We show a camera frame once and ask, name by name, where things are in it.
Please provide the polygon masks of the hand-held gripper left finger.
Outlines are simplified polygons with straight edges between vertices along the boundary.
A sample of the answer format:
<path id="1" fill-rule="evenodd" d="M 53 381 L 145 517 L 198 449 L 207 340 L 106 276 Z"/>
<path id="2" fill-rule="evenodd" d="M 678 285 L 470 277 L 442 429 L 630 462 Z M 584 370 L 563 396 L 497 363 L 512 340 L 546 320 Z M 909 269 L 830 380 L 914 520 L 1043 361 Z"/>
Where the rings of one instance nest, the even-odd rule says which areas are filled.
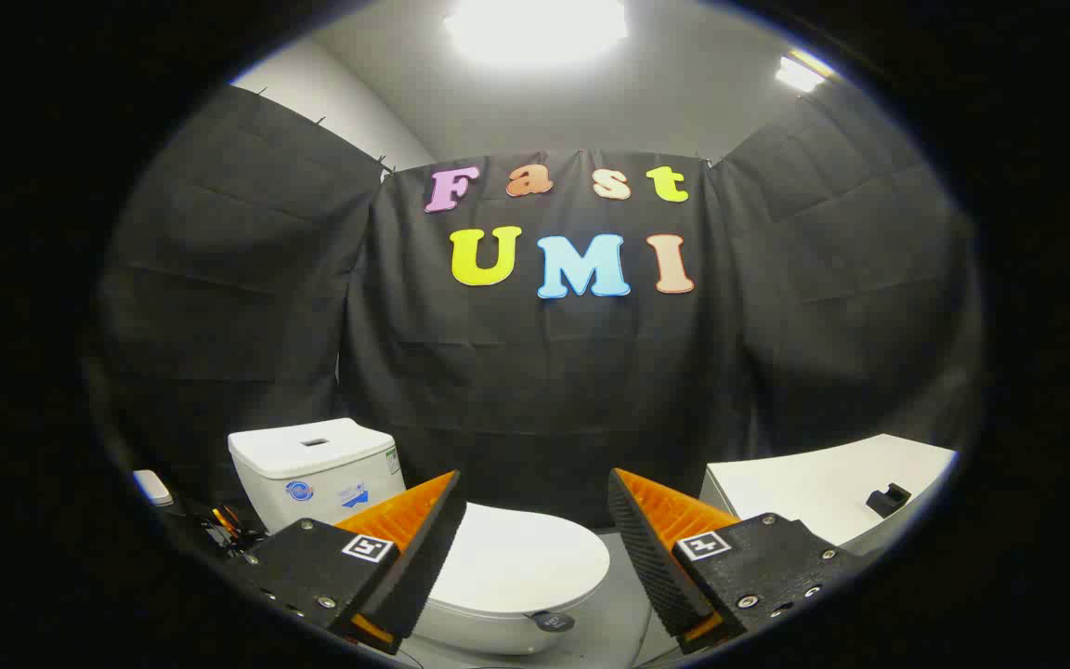
<path id="1" fill-rule="evenodd" d="M 251 597 L 395 655 L 415 630 L 467 512 L 458 470 L 339 522 L 300 519 L 226 560 Z"/>

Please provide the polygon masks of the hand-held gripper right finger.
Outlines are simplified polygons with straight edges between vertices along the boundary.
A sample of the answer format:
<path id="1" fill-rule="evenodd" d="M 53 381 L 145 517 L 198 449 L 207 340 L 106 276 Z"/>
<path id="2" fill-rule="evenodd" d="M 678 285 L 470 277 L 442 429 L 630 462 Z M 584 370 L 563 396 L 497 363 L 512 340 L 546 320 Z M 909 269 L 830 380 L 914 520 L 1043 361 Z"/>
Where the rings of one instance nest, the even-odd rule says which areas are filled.
<path id="1" fill-rule="evenodd" d="M 742 519 L 613 467 L 607 507 L 668 636 L 685 655 L 756 634 L 861 571 L 861 557 L 777 513 Z"/>

